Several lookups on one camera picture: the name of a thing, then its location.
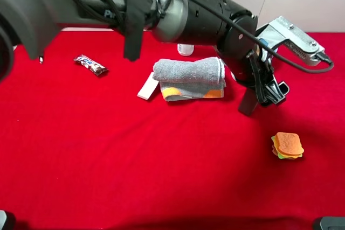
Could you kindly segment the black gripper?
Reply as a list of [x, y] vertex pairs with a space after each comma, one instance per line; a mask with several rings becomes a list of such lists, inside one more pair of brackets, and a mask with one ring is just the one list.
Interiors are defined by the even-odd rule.
[[[216, 53], [239, 84], [254, 89], [255, 79], [247, 55], [257, 51], [257, 43], [218, 17], [215, 18], [214, 27], [216, 30], [214, 45]], [[258, 102], [263, 107], [271, 104], [278, 106], [286, 101], [289, 91], [290, 88], [284, 81], [278, 83], [276, 78], [273, 78], [264, 85], [263, 98]]]

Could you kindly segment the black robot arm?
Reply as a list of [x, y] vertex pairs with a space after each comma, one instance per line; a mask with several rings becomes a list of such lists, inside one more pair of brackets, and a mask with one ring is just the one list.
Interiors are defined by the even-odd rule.
[[151, 30], [161, 42], [213, 46], [249, 98], [279, 104], [289, 88], [263, 58], [274, 50], [258, 39], [257, 23], [232, 0], [1, 0], [1, 78], [12, 69], [13, 46], [37, 58], [66, 27], [117, 31], [130, 61], [140, 57], [143, 32]]

